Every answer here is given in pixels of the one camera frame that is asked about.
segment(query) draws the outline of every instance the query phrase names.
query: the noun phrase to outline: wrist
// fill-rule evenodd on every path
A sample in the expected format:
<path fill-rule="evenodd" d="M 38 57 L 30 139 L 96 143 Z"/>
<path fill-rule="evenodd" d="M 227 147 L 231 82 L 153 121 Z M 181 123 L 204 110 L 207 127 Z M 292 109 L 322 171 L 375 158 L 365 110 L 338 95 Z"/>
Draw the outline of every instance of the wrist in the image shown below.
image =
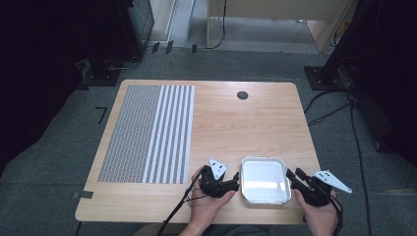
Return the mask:
<path fill-rule="evenodd" d="M 205 230 L 201 225 L 190 222 L 179 236 L 201 236 Z"/>

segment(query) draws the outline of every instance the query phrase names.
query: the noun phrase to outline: table leg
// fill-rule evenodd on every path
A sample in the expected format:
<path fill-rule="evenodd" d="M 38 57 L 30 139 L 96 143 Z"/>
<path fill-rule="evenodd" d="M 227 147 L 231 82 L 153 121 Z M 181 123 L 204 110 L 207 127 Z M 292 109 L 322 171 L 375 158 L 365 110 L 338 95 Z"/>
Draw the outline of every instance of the table leg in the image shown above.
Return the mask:
<path fill-rule="evenodd" d="M 328 47 L 328 43 L 334 33 L 337 31 L 338 26 L 344 19 L 344 16 L 349 11 L 353 0 L 342 1 L 337 12 L 334 14 L 336 17 L 331 22 L 327 21 L 307 21 L 307 26 L 313 36 L 316 46 L 320 52 L 324 52 Z"/>
<path fill-rule="evenodd" d="M 209 5 L 210 0 L 207 0 L 207 2 L 208 2 L 208 24 L 207 24 L 207 33 L 206 33 L 206 35 L 207 35 L 206 47 L 210 48 L 210 45 L 209 45 L 209 31 L 210 31 L 210 19 L 211 19 L 211 17 L 210 17 L 210 5 Z"/>

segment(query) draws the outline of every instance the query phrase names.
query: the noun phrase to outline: person's right hand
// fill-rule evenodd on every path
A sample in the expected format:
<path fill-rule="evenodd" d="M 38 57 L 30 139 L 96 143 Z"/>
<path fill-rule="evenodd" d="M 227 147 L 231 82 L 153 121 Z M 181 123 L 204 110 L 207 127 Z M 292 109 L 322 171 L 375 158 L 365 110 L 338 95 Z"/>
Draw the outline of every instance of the person's right hand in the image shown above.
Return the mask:
<path fill-rule="evenodd" d="M 336 209 L 332 204 L 326 206 L 311 206 L 304 201 L 299 190 L 294 190 L 295 200 L 303 209 L 307 225 L 313 236 L 331 236 L 336 227 L 338 218 Z"/>

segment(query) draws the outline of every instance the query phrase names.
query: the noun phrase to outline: wooden table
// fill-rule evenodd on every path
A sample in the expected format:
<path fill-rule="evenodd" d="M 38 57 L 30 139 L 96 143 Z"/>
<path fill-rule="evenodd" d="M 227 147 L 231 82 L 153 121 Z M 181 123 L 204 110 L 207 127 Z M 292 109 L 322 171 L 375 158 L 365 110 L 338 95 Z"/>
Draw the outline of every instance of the wooden table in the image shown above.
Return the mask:
<path fill-rule="evenodd" d="M 207 47 L 210 47 L 211 18 L 223 16 L 224 0 L 207 1 Z M 354 1 L 356 0 L 229 0 L 226 17 L 308 20 L 312 37 L 319 51 L 323 52 Z"/>
<path fill-rule="evenodd" d="M 195 86 L 194 118 L 187 184 L 140 184 L 98 182 L 103 159 L 128 85 Z M 239 99 L 237 92 L 249 97 Z M 288 168 L 301 167 L 307 173 L 320 170 L 297 88 L 290 83 L 124 81 L 117 94 L 85 191 L 79 221 L 162 222 L 181 200 L 191 175 L 209 159 L 229 166 L 224 180 L 240 171 L 246 156 L 281 158 Z M 185 204 L 170 222 L 188 222 Z M 215 224 L 299 224 L 302 211 L 292 198 L 282 206 L 250 205 L 241 191 L 224 206 Z"/>

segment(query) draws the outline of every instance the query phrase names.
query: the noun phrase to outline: person's left hand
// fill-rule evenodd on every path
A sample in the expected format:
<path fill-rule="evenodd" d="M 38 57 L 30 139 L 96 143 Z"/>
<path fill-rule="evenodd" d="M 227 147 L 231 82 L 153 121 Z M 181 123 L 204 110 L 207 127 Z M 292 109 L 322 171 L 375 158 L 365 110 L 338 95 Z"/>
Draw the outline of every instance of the person's left hand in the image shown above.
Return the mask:
<path fill-rule="evenodd" d="M 200 167 L 196 173 L 194 173 L 192 180 L 194 180 L 199 172 L 204 167 Z M 220 199 L 215 199 L 210 196 L 206 196 L 200 189 L 201 179 L 194 184 L 194 191 L 191 197 L 192 210 L 190 222 L 187 228 L 180 234 L 180 236 L 197 236 L 202 235 L 204 231 L 211 225 L 218 211 L 230 202 L 235 195 L 234 191 L 227 192 Z"/>

